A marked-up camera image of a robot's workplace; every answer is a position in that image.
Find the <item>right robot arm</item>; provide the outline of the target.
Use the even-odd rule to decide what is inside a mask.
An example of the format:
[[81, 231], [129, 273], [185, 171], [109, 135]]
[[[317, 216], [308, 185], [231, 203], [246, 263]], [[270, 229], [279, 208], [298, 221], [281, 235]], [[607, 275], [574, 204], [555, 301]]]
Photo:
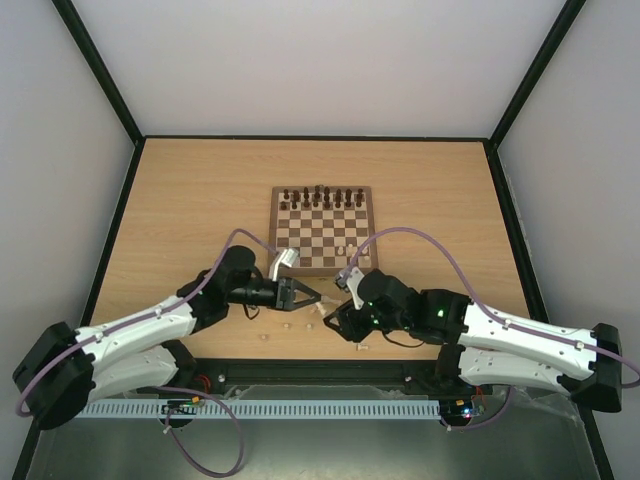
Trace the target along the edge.
[[416, 291], [378, 269], [339, 283], [350, 300], [325, 316], [343, 339], [402, 331], [440, 348], [436, 379], [445, 390], [509, 385], [557, 392], [591, 410], [622, 409], [619, 331], [541, 323], [483, 307], [445, 289]]

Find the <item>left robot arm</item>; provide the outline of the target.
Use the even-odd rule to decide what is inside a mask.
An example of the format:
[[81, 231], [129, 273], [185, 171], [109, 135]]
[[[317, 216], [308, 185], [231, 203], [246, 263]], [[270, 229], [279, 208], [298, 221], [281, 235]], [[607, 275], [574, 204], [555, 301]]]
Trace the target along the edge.
[[251, 249], [232, 246], [213, 268], [155, 306], [93, 327], [73, 329], [66, 322], [47, 327], [12, 374], [21, 393], [18, 415], [52, 430], [103, 398], [187, 386], [196, 362], [182, 339], [225, 319], [231, 305], [246, 313], [292, 312], [320, 301], [319, 292], [279, 274], [295, 254], [292, 249], [278, 254], [263, 276]]

